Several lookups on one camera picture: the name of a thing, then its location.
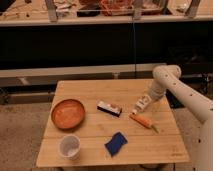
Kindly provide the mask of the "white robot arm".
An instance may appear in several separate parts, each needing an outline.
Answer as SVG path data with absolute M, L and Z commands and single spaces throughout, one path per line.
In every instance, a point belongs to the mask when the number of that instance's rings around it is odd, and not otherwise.
M 181 82 L 180 76 L 177 65 L 155 67 L 148 94 L 157 101 L 169 90 L 202 123 L 195 171 L 213 171 L 213 100 Z

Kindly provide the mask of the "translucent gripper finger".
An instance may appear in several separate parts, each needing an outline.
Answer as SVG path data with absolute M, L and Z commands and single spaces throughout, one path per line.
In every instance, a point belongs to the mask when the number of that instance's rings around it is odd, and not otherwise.
M 159 113 L 159 112 L 163 111 L 163 107 L 164 107 L 164 104 L 163 104 L 162 100 L 156 101 L 151 104 L 150 111 L 152 113 Z

